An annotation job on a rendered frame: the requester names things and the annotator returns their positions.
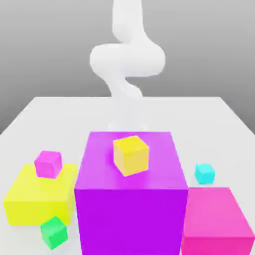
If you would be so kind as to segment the small yellow cube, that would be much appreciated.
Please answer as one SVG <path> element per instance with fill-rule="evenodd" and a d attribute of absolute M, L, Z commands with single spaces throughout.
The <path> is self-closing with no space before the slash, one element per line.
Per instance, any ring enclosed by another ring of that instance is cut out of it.
<path fill-rule="evenodd" d="M 113 141 L 114 163 L 124 177 L 149 168 L 149 146 L 137 135 Z"/>

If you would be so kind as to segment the small magenta cube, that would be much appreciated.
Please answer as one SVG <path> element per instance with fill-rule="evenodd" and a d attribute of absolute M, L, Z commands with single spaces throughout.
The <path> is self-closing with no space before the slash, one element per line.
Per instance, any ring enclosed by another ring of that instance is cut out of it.
<path fill-rule="evenodd" d="M 57 151 L 43 150 L 34 161 L 39 178 L 56 179 L 62 170 L 62 156 Z"/>

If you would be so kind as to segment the small cyan cube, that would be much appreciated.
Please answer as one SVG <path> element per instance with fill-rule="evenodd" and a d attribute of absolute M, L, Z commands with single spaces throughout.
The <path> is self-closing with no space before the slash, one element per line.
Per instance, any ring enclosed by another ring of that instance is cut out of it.
<path fill-rule="evenodd" d="M 201 185 L 213 184 L 215 179 L 215 170 L 208 163 L 197 164 L 194 175 L 197 182 Z"/>

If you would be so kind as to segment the small green cube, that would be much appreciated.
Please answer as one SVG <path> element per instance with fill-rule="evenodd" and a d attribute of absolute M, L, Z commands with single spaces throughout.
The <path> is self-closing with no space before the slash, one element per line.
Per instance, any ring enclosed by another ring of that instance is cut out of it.
<path fill-rule="evenodd" d="M 43 223 L 40 231 L 42 239 L 51 250 L 68 240 L 67 227 L 56 216 Z"/>

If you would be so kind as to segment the large purple box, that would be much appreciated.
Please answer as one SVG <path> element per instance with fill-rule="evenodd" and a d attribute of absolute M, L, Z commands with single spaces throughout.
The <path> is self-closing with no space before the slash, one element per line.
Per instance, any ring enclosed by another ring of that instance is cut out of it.
<path fill-rule="evenodd" d="M 131 133 L 89 133 L 74 189 L 82 255 L 179 255 L 188 186 L 172 135 L 137 135 L 149 169 L 124 177 L 113 141 Z"/>

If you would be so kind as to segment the large yellow box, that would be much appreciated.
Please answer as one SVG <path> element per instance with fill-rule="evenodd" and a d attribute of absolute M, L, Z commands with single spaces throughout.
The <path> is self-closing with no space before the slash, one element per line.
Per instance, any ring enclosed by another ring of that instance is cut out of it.
<path fill-rule="evenodd" d="M 40 226 L 53 217 L 69 225 L 74 206 L 76 164 L 64 164 L 55 179 L 39 178 L 35 166 L 25 164 L 3 199 L 11 226 Z"/>

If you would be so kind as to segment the large pink box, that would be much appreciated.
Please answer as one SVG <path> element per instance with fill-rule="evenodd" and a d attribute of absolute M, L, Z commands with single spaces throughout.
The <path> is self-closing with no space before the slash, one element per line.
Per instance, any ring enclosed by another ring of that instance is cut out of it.
<path fill-rule="evenodd" d="M 255 234 L 230 188 L 190 188 L 182 255 L 250 255 Z"/>

